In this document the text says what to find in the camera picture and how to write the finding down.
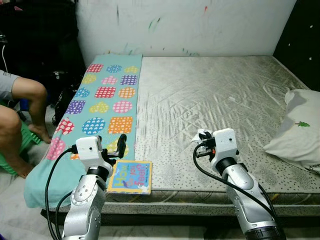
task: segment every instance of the pillowcase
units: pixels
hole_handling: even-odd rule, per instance
[[[320,92],[295,89],[286,93],[284,101],[284,120],[264,150],[320,175]]]

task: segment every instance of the colorful book cover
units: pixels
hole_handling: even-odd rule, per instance
[[[151,161],[118,160],[107,191],[119,194],[151,193]]]

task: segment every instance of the gray mattress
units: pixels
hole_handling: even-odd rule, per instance
[[[135,159],[152,161],[151,195],[107,193],[104,213],[233,215],[225,186],[198,171],[200,128],[235,130],[239,162],[280,216],[320,216],[320,176],[264,152],[285,115],[286,92],[306,87],[272,56],[144,57]],[[200,165],[212,172],[202,158]]]

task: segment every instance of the colorful blanket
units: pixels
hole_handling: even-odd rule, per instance
[[[30,208],[45,207],[45,186],[58,156],[76,140],[102,137],[102,147],[117,149],[119,136],[127,135],[125,160],[135,159],[136,109],[142,55],[98,55],[55,130],[45,158],[28,175],[24,199]],[[49,207],[78,184],[85,174],[77,154],[67,153],[57,164],[49,185]]]

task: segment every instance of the floor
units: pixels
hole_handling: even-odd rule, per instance
[[[51,123],[54,110],[47,109],[46,122],[53,134]],[[38,163],[48,149],[48,145],[32,147],[28,155],[30,161]],[[24,201],[25,180],[14,177],[0,169],[0,234],[7,240],[51,240],[47,221],[40,216],[39,208],[27,208]],[[194,226],[103,226],[99,240],[202,240],[204,227]],[[320,227],[286,228],[288,240],[320,240]],[[244,240],[240,229],[214,229],[206,239]]]

